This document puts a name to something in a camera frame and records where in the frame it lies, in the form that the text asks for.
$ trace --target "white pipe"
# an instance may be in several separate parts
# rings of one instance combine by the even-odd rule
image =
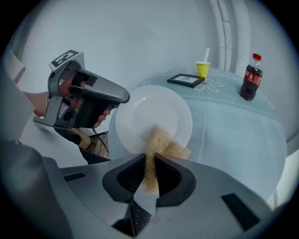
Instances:
[[[225,67],[225,36],[221,12],[217,3],[217,0],[210,0],[214,17],[216,20],[216,27],[218,33],[218,44],[219,44],[219,69],[224,70]]]
[[[244,0],[232,0],[238,31],[238,53],[235,74],[244,76],[250,59],[250,22]]]
[[[228,17],[228,11],[224,0],[218,0],[219,8],[223,20],[223,28],[225,35],[225,71],[230,70],[230,65],[232,61],[232,32],[230,29],[230,22]]]

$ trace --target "coca-cola bottle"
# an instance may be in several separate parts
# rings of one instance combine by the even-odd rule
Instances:
[[[240,95],[245,100],[253,100],[261,83],[263,72],[261,70],[262,57],[258,54],[252,55],[252,60],[246,68]]]

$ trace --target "light blue tablecloth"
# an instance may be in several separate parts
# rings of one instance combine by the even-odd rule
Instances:
[[[179,73],[196,75],[196,70],[184,68],[158,74],[129,91],[155,84],[178,93],[193,119],[188,160],[227,172],[266,200],[281,177],[286,158],[285,132],[274,105],[260,91],[253,101],[244,100],[239,95],[243,79],[232,73],[210,69],[205,82],[194,89],[167,83]],[[117,136],[116,113],[109,124],[111,159],[130,155]]]

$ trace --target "sponge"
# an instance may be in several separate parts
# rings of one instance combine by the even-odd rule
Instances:
[[[157,127],[149,134],[145,154],[145,173],[142,184],[145,186],[147,193],[159,194],[154,161],[155,155],[164,154],[186,159],[190,155],[190,151],[175,142],[166,130]]]

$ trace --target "yellow cup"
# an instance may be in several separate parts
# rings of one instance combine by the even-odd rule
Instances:
[[[209,72],[209,62],[196,62],[196,68],[197,68],[197,75],[199,77],[207,77],[207,74]]]

